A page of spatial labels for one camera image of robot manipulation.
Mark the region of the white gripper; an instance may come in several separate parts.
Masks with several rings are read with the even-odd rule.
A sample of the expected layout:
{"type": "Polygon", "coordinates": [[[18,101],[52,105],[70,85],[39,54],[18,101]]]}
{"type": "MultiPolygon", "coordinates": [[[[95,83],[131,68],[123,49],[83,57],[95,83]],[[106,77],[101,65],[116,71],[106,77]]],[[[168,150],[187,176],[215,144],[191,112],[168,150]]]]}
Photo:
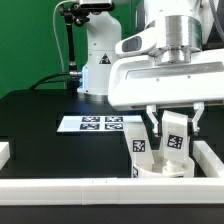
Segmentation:
{"type": "Polygon", "coordinates": [[[119,59],[113,64],[108,87],[109,103],[118,110],[143,110],[161,136],[157,108],[193,105],[189,133],[197,136],[204,104],[224,104],[224,48],[194,53],[189,63],[158,65],[151,51],[159,38],[153,28],[118,42],[119,59]]]}

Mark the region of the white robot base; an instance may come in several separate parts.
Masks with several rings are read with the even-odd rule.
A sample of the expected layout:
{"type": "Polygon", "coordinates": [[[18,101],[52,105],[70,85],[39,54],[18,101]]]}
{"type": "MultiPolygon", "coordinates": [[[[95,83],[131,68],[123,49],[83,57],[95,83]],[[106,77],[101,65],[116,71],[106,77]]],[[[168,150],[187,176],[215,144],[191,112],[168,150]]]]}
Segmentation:
{"type": "Polygon", "coordinates": [[[82,68],[79,96],[95,102],[108,100],[112,65],[118,60],[115,46],[122,38],[120,22],[108,12],[91,13],[87,23],[88,59],[82,68]]]}

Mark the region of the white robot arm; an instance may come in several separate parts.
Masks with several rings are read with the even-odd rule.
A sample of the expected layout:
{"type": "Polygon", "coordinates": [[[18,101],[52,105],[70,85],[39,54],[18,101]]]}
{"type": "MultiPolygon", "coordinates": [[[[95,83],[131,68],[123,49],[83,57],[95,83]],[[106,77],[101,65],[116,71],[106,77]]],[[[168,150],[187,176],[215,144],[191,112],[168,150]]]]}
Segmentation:
{"type": "Polygon", "coordinates": [[[194,132],[206,105],[224,103],[224,47],[204,50],[219,25],[219,0],[145,0],[145,29],[116,44],[108,99],[145,110],[158,135],[159,108],[192,106],[194,132]]]}

